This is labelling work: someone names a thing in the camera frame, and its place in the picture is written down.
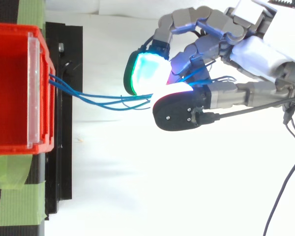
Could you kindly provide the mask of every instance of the robotic hand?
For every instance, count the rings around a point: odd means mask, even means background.
[[[173,34],[194,31],[196,27],[202,29],[202,34],[170,60],[168,69]],[[147,50],[149,41],[152,44]],[[144,60],[140,62],[139,58],[144,54],[160,58],[159,65],[165,69],[163,74],[154,74],[154,81],[166,83],[165,78],[167,85],[159,92],[151,91],[154,119],[161,129],[192,129],[221,118],[282,105],[287,124],[295,111],[295,8],[241,0],[225,13],[201,6],[163,16],[154,36],[130,56],[124,84],[133,95],[130,88],[141,78],[139,72],[134,72],[138,71],[135,67],[144,66]],[[235,84],[211,80],[206,65],[218,57],[257,81]],[[136,73],[135,82],[131,81],[131,73]],[[254,108],[222,115],[204,112],[233,105]]]

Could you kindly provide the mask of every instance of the illuminated fingertip sensor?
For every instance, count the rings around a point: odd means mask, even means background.
[[[138,54],[131,76],[132,90],[137,95],[154,93],[167,83],[171,70],[171,63],[157,54]]]

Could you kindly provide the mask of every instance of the green tape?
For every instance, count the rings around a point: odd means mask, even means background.
[[[44,0],[20,0],[17,24],[33,25],[43,29],[45,23]]]
[[[0,189],[21,189],[29,175],[32,157],[0,156]]]
[[[2,190],[0,226],[40,225],[45,218],[45,182]]]

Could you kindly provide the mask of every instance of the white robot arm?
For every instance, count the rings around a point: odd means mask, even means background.
[[[236,8],[228,8],[225,13],[206,6],[177,10],[159,20],[148,52],[168,59],[173,34],[193,31],[196,27],[205,30],[206,35],[171,59],[172,71],[167,82],[168,90],[177,87],[179,81],[194,84],[193,89],[166,96],[154,94],[153,115],[160,128],[178,131],[211,123],[223,115],[207,114],[208,118],[203,110],[233,105],[259,107],[282,101],[274,105],[283,105],[284,111],[293,113],[295,8],[241,0]],[[196,72],[218,57],[258,82],[195,85],[196,81],[210,80],[206,69]],[[285,117],[284,123],[290,121],[289,117]]]

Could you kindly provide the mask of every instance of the red storage box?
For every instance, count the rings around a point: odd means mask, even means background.
[[[0,24],[0,155],[54,147],[55,68],[35,26]]]

